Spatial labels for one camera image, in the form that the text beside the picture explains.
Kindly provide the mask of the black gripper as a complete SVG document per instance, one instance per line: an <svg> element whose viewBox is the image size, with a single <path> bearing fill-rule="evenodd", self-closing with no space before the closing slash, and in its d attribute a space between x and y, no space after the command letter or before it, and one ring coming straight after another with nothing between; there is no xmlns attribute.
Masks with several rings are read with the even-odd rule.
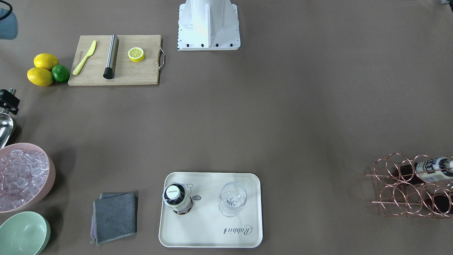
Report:
<svg viewBox="0 0 453 255"><path fill-rule="evenodd" d="M7 91L6 89L0 90L1 108L8 110L10 113L13 113L14 115L17 115L19 102L20 99L18 99L11 92Z"/></svg>

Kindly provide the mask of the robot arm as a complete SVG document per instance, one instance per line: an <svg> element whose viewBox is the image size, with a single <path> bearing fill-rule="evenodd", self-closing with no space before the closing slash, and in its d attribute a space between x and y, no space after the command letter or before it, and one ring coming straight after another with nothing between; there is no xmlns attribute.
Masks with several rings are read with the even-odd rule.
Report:
<svg viewBox="0 0 453 255"><path fill-rule="evenodd" d="M16 15L13 13L13 7L5 0L1 0L1 6L6 5L7 8L1 7L0 9L0 39L13 40L18 35L18 21ZM12 114L18 113L18 104L20 100L16 98L12 92L5 89L1 90L1 107Z"/></svg>

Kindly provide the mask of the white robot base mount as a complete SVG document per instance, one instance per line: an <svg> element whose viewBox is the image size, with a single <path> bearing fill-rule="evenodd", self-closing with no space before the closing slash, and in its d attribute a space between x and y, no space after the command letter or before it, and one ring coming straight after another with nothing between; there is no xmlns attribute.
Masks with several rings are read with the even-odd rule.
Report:
<svg viewBox="0 0 453 255"><path fill-rule="evenodd" d="M178 8L179 51L241 48L237 5L229 0L187 0Z"/></svg>

